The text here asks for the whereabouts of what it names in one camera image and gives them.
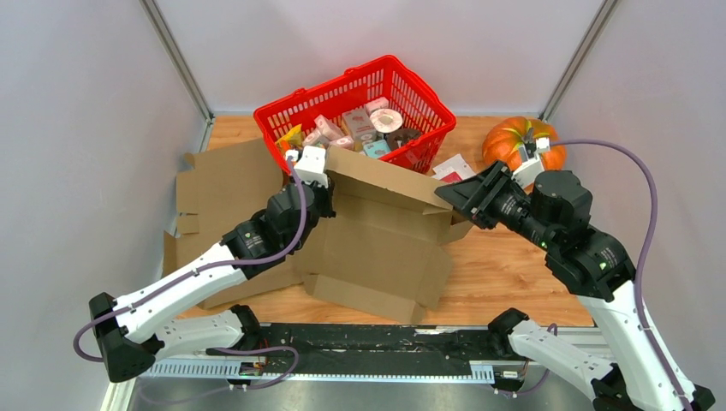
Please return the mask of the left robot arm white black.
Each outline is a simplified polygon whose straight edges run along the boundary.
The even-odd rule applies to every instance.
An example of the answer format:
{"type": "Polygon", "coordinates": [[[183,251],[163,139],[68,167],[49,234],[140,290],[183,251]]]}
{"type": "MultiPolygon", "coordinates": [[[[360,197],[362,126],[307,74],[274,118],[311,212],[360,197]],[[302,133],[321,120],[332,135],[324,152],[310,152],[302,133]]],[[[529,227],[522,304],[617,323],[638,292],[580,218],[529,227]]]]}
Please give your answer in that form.
{"type": "Polygon", "coordinates": [[[247,306],[179,319],[179,314],[225,289],[246,283],[300,250],[322,218],[336,215],[332,181],[291,182],[266,208],[239,223],[197,259],[128,295],[89,301],[93,331],[113,383],[138,377],[156,362],[201,351],[259,355],[259,321],[247,306]]]}

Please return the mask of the brown cardboard box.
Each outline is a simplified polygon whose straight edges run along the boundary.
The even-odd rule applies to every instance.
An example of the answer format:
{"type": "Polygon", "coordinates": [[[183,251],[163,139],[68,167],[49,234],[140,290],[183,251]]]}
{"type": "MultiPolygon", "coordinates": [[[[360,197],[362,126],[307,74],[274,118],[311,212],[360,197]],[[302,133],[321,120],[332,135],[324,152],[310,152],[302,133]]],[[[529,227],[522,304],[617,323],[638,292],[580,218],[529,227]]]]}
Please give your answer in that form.
{"type": "Polygon", "coordinates": [[[326,154],[334,218],[293,257],[312,297],[403,324],[437,307],[453,269],[444,245],[473,227],[435,194],[442,182],[341,148],[326,154]]]}

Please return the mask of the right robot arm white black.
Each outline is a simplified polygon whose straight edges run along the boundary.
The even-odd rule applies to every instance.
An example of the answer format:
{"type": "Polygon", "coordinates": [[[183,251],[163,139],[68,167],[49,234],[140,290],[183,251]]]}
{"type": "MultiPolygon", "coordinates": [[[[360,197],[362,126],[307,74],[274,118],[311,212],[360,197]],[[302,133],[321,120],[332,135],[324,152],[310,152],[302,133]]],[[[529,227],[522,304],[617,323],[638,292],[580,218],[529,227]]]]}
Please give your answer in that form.
{"type": "Polygon", "coordinates": [[[715,397],[692,383],[646,326],[635,303],[636,269],[625,247],[590,223],[592,194],[568,170],[538,174],[526,192],[501,161],[437,197],[481,229],[498,224],[545,252],[546,267],[586,308],[607,342],[611,360],[575,347],[510,308],[488,326],[497,357],[534,360],[584,394],[597,410],[707,410],[715,397]]]}

